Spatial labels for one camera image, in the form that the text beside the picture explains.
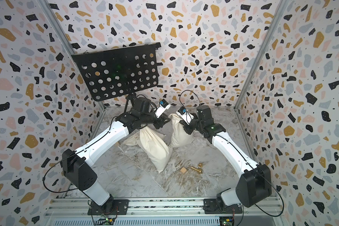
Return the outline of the cream soil bag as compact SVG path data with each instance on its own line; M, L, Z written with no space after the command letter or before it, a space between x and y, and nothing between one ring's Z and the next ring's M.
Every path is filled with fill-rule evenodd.
M173 133L169 146L172 148L178 148L191 144L194 141L194 136L193 134L188 135L185 132L183 125L180 123L182 118L179 117L177 114L170 114L169 118L171 119L171 124L173 128Z
M127 146L141 146L140 132L137 132L131 137L127 138L122 142L122 144Z
M165 170L173 150L164 142L164 137L165 135L150 127L145 127L139 131L139 146L150 158L158 173Z

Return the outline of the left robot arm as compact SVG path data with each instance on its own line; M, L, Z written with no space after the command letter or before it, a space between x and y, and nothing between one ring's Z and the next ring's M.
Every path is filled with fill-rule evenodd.
M102 187L92 166L109 148L134 130L148 124L159 129L170 121L164 113L170 104L164 99L155 106L146 97L130 95L127 102L132 104L131 109L114 117L104 132L75 151L68 149L62 155L64 176L92 200L92 207L97 206L105 213L112 210L113 197Z

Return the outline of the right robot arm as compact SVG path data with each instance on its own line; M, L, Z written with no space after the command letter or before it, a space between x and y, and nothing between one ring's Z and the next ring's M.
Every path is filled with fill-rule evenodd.
M226 157L239 177L235 188L217 194L216 204L219 211L225 211L235 204L251 207L272 195L269 167L256 163L242 151L226 129L215 123L207 105L197 107L195 114L181 107L176 114L181 117L180 123L185 132L188 135L194 131L199 132Z

